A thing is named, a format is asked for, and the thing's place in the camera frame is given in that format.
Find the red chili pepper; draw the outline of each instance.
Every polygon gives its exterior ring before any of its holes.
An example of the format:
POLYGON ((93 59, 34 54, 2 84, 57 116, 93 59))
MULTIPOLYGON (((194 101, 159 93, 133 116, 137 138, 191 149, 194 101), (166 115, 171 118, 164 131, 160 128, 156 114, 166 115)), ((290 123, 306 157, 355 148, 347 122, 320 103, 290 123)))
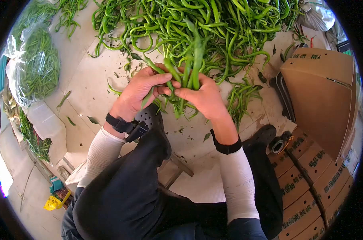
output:
POLYGON ((313 37, 311 38, 311 48, 313 48, 313 39, 314 39, 314 37, 315 37, 315 36, 313 36, 313 37))

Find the black pants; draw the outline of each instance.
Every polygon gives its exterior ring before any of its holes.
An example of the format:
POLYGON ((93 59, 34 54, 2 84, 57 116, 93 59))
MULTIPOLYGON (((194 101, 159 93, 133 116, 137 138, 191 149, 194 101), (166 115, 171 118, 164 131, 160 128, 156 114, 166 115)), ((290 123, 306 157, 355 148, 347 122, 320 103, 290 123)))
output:
MULTIPOLYGON (((156 168, 166 157, 156 130, 129 154, 111 163, 81 193, 74 206, 78 232, 89 239, 145 239, 177 225, 197 222, 211 236, 226 236, 226 203, 193 203, 158 190, 156 168)), ((245 153, 255 182, 255 202, 268 239, 281 231, 283 204, 262 144, 245 153)))

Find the box flap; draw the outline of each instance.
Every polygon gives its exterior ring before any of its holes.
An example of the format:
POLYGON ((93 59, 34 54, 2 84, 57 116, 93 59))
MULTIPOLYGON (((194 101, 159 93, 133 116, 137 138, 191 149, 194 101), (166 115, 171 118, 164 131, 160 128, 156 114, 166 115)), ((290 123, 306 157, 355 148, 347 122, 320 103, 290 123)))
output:
POLYGON ((280 67, 281 71, 283 69, 330 78, 348 86, 354 78, 352 56, 319 48, 297 48, 280 67))
POLYGON ((284 210, 280 240, 290 240, 304 231, 320 216, 319 208, 310 191, 284 210))
POLYGON ((295 236, 293 240, 314 240, 320 239, 325 232, 324 221, 322 217, 318 217, 308 228, 302 231, 299 235, 295 236))
POLYGON ((281 69, 297 126, 337 159, 348 126, 351 90, 314 74, 281 69))
POLYGON ((340 193, 350 176, 346 165, 339 158, 336 163, 332 162, 313 184, 325 209, 340 193))
POLYGON ((299 158, 299 163, 313 182, 317 181, 331 162, 332 158, 316 142, 299 158))
POLYGON ((325 214, 327 216, 329 225, 333 223, 334 219, 336 218, 340 210, 340 207, 345 202, 345 199, 349 193, 352 184, 353 184, 353 177, 350 176, 345 185, 343 186, 342 190, 340 191, 340 193, 337 195, 337 197, 333 200, 333 202, 329 205, 329 207, 325 209, 325 214))
POLYGON ((278 178, 278 182, 283 194, 283 209, 294 203, 309 189, 308 183, 296 167, 291 167, 278 178))

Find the white arm sleeve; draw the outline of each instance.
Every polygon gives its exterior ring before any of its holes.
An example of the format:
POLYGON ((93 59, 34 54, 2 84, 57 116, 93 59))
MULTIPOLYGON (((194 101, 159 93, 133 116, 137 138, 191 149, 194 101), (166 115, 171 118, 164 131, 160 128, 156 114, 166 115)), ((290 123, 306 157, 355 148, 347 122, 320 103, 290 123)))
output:
POLYGON ((86 187, 111 162, 116 160, 125 143, 125 140, 113 136, 102 127, 89 147, 86 173, 80 180, 78 187, 86 187))
POLYGON ((248 159, 241 147, 231 154, 220 154, 220 173, 227 200, 228 224, 237 218, 257 218, 255 184, 248 159))

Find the white styrofoam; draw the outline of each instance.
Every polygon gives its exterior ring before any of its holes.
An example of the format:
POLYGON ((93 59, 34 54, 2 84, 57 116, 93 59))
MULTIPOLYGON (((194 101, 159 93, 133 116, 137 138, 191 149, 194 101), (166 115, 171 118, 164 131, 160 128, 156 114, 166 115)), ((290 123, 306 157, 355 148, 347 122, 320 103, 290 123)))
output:
POLYGON ((29 108, 24 108, 28 120, 41 139, 51 138, 48 151, 50 163, 56 165, 66 154, 66 127, 64 123, 51 111, 44 101, 33 103, 29 108))
POLYGON ((86 173, 86 162, 80 164, 75 170, 69 175, 66 180, 67 187, 72 191, 75 192, 78 186, 79 181, 83 178, 84 174, 86 173))

